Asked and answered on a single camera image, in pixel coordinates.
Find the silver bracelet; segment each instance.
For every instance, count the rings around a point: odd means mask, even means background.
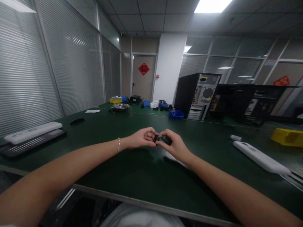
[[[117,154],[119,153],[119,149],[120,149],[120,138],[118,138],[118,140],[119,140],[119,145],[118,145]]]

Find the computer tower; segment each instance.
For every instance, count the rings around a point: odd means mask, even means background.
[[[245,124],[262,125],[270,115],[286,86],[220,84],[211,103],[209,116],[224,116]]]
[[[195,73],[180,77],[175,109],[182,111],[186,119],[203,121],[221,76],[213,73]]]

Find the green workbench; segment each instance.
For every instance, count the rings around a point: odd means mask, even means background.
[[[291,126],[266,122],[262,127],[220,121],[173,120],[167,111],[131,106],[128,112],[110,112],[106,103],[56,120],[67,135],[16,159],[0,158],[0,169],[24,175],[70,151],[126,137],[152,126],[168,128],[183,138],[191,152],[265,194],[303,218],[303,193],[277,174],[269,173],[233,147],[230,134],[242,137],[291,170],[300,173],[302,148],[282,146],[270,137],[275,128]],[[73,119],[84,122],[70,125]],[[219,198],[190,170],[170,159],[161,147],[127,150],[101,164],[73,186],[76,189],[219,226],[239,224]]]

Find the yellow crate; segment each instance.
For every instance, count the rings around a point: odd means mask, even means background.
[[[303,131],[277,128],[271,139],[281,145],[303,147]]]
[[[110,103],[113,103],[113,104],[121,103],[121,102],[122,102],[122,98],[112,97],[110,99]]]

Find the red decoration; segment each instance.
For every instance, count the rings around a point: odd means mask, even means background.
[[[139,67],[139,71],[140,73],[142,73],[142,75],[144,76],[148,71],[149,71],[149,67],[147,67],[147,65],[145,63],[143,63],[140,67]]]
[[[290,85],[290,80],[288,76],[283,76],[282,78],[274,81],[274,85],[276,86],[288,86]]]

